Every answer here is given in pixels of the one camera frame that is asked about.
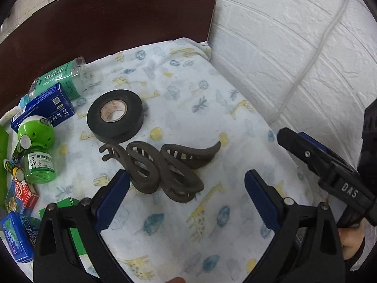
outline panda logo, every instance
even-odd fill
[[[33,168],[36,167],[37,162],[35,161],[35,158],[34,158],[34,157],[32,157],[32,158],[29,160],[29,163],[30,163],[31,169],[33,169]]]

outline yellow dot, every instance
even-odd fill
[[[159,127],[155,127],[152,131],[150,131],[150,138],[154,141],[158,141],[163,137],[163,131]]]
[[[280,194],[280,196],[282,196],[283,198],[287,197],[287,194],[284,191],[284,181],[283,180],[280,181],[279,183],[277,183],[277,185],[275,185],[275,189]]]
[[[67,153],[68,153],[68,147],[67,147],[67,145],[64,144],[64,145],[62,145],[62,146],[60,147],[59,154],[60,154],[61,156],[66,156]]]
[[[228,135],[225,134],[225,133],[220,133],[220,135],[219,135],[219,140],[220,140],[220,142],[221,142],[221,146],[222,146],[222,147],[226,147],[227,144],[229,143],[229,137],[228,137]]]
[[[255,265],[257,265],[257,260],[255,258],[252,258],[249,260],[246,264],[246,272],[249,274],[254,269]]]

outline green mosquito repellent bottle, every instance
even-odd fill
[[[31,147],[24,155],[26,181],[31,184],[42,184],[54,180],[56,173],[52,156],[48,151],[54,138],[51,122],[41,116],[27,117],[21,123],[17,134],[18,138],[22,135],[31,138]]]

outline mattress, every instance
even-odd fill
[[[204,190],[188,203],[158,189],[142,194],[131,186],[110,228],[101,232],[120,265],[135,281],[242,282],[261,258],[274,233],[262,222],[244,188],[255,169],[268,185],[298,204],[311,205],[310,187],[275,133],[255,108],[210,64],[211,48],[181,38],[141,46],[88,64],[87,96],[74,100],[75,115],[55,128],[51,148],[57,178],[37,185],[33,211],[72,197],[92,197],[118,169],[101,160],[102,142],[89,130],[91,104],[114,89],[135,92],[143,101],[144,124],[129,141],[221,149],[196,170]],[[12,132],[12,146],[16,134]],[[87,271],[96,275],[88,256]],[[33,262],[19,264],[30,279]]]

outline dark wooden board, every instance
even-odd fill
[[[0,114],[35,78],[78,56],[87,62],[121,50],[188,37],[208,40],[216,0],[56,0],[0,44]]]

